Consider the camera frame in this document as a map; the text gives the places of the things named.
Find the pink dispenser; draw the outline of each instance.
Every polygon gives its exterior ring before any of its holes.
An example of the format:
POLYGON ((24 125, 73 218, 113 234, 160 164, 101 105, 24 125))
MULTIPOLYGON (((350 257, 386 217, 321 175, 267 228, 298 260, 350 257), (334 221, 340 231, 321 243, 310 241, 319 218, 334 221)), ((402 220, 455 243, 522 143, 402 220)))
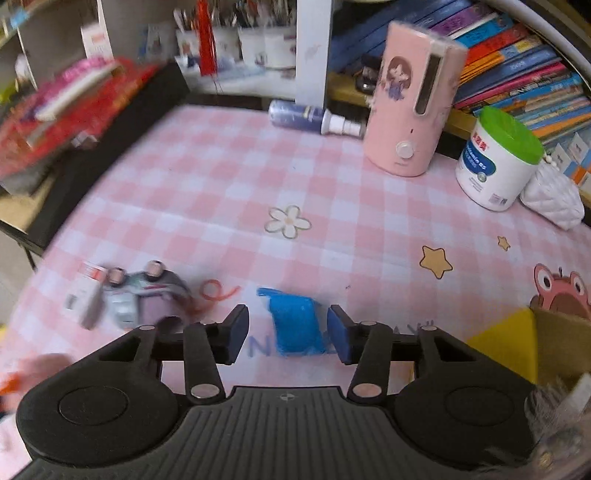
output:
POLYGON ((402 177, 427 171, 467 53, 428 30, 390 23, 363 141, 368 159, 402 177))

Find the green lid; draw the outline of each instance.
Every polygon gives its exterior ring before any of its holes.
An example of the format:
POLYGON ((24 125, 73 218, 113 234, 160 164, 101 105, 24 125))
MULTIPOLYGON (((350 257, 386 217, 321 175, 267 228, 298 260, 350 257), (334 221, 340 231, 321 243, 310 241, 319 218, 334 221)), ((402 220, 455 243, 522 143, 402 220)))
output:
POLYGON ((537 165, 545 150, 538 138, 519 120, 498 108, 486 106, 478 118, 482 128, 501 147, 531 165, 537 165))

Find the white quilted pouch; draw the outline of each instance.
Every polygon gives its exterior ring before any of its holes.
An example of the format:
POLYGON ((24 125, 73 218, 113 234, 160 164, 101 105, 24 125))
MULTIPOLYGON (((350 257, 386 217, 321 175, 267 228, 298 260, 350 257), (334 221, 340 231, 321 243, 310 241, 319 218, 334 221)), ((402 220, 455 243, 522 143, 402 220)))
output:
POLYGON ((584 217, 579 189, 555 163, 541 161, 538 170, 519 198, 527 207, 546 217, 563 230, 570 230, 584 217))

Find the white plastic jar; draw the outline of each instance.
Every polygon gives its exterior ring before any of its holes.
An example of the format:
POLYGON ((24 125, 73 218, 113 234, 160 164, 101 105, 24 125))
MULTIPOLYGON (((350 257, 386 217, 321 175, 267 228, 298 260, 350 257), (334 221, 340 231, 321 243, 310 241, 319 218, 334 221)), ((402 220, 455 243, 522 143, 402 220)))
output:
POLYGON ((457 163, 456 178, 477 204, 507 210, 544 156, 540 140, 511 115, 484 107, 457 163))

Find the tablecloth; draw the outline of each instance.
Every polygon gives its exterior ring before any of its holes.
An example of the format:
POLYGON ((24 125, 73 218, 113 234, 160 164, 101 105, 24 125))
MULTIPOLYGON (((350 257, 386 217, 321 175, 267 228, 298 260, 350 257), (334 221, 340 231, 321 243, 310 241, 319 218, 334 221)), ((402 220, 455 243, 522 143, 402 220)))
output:
MULTIPOLYGON (((310 296, 324 311, 339 304, 357 322, 401 333, 435 324, 467 339, 530 303, 538 263, 591 282, 591 230, 563 232, 518 202, 485 210, 461 191, 455 162, 435 155, 425 175, 405 179, 364 160, 358 140, 274 128, 260 112, 177 108, 57 235, 12 314, 0 365, 32 353, 81 358, 123 334, 106 314, 91 331, 62 315, 83 261, 138 271, 158 259, 195 294, 209 278, 224 291, 240 287, 199 318, 221 322, 234 305, 249 307, 238 361, 220 366, 228 392, 236 384, 346 388, 352 376, 331 351, 279 356, 259 286, 310 296)), ((391 388, 407 375, 394 366, 391 388)), ((184 390, 180 365, 167 365, 164 379, 184 390)))

